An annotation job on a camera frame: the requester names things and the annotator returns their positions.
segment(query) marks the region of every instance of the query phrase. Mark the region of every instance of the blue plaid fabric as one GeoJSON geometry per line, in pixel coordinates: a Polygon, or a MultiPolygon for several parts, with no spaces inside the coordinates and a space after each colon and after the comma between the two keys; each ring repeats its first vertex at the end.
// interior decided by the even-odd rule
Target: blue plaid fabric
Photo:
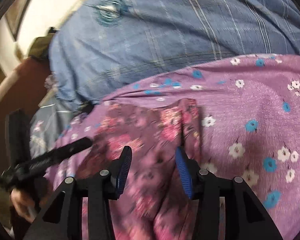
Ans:
{"type": "Polygon", "coordinates": [[[58,97],[75,110],[158,73],[250,53],[300,55],[291,0],[87,0],[49,56],[58,97]]]}

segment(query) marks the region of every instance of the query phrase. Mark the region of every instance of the blue flower print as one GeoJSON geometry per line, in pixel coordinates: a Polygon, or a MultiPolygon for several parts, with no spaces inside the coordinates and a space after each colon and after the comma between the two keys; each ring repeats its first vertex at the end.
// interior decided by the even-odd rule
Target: blue flower print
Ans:
{"type": "Polygon", "coordinates": [[[201,72],[200,72],[200,70],[194,70],[194,71],[192,72],[192,76],[193,76],[194,78],[202,78],[202,77],[203,77],[202,74],[201,74],[201,72]]]}
{"type": "Polygon", "coordinates": [[[283,102],[282,104],[282,109],[285,111],[285,112],[290,112],[290,105],[287,103],[287,102],[283,102]]]}
{"type": "Polygon", "coordinates": [[[172,87],[173,88],[181,88],[181,84],[180,84],[180,82],[173,82],[172,87]]]}
{"type": "Polygon", "coordinates": [[[256,120],[250,120],[246,123],[246,130],[248,132],[257,132],[258,124],[259,123],[256,120]]]}
{"type": "Polygon", "coordinates": [[[166,80],[164,81],[164,86],[171,86],[172,84],[172,79],[171,78],[166,78],[166,80]]]}
{"type": "Polygon", "coordinates": [[[266,209],[274,208],[279,201],[281,193],[277,190],[270,192],[267,195],[267,199],[263,202],[266,209]]]}
{"type": "Polygon", "coordinates": [[[265,61],[261,58],[258,58],[256,61],[256,66],[257,67],[263,67],[265,65],[265,61]]]}
{"type": "Polygon", "coordinates": [[[145,91],[146,95],[160,95],[159,91],[155,91],[155,90],[146,90],[145,91]]]}
{"type": "Polygon", "coordinates": [[[263,168],[266,172],[274,172],[277,169],[277,164],[275,163],[275,159],[267,157],[263,160],[263,168]]]}

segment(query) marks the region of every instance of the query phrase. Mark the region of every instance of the white wall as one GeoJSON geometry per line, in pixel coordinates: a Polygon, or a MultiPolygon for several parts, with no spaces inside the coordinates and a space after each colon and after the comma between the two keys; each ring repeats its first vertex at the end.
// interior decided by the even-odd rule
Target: white wall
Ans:
{"type": "Polygon", "coordinates": [[[31,0],[24,15],[18,45],[24,55],[34,38],[45,36],[49,27],[58,27],[69,9],[78,0],[31,0]]]}
{"type": "Polygon", "coordinates": [[[2,17],[0,20],[0,67],[6,76],[20,64],[15,55],[15,46],[7,20],[2,17]]]}

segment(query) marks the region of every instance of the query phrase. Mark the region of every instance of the blue bedsheet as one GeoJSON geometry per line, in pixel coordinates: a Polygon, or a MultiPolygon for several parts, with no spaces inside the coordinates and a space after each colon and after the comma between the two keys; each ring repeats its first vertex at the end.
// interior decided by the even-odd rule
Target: blue bedsheet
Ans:
{"type": "Polygon", "coordinates": [[[58,97],[75,110],[158,73],[250,53],[300,55],[291,0],[87,0],[49,56],[58,97]]]}

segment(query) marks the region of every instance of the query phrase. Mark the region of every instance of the metal screw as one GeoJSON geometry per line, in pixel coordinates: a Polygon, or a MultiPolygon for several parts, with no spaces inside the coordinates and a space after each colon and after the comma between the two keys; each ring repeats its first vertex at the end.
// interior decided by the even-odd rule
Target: metal screw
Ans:
{"type": "Polygon", "coordinates": [[[236,183],[241,183],[241,182],[243,182],[243,178],[237,176],[237,177],[234,178],[234,181],[236,183]]]}
{"type": "Polygon", "coordinates": [[[70,184],[70,183],[72,183],[73,182],[73,178],[72,177],[67,177],[66,179],[65,179],[65,183],[66,184],[70,184]]]}
{"type": "Polygon", "coordinates": [[[206,170],[206,169],[201,169],[201,170],[199,170],[199,174],[201,174],[201,175],[208,175],[209,171],[206,170]]]}
{"type": "Polygon", "coordinates": [[[101,176],[107,176],[108,174],[109,174],[108,170],[102,170],[102,171],[100,171],[100,175],[101,176]]]}

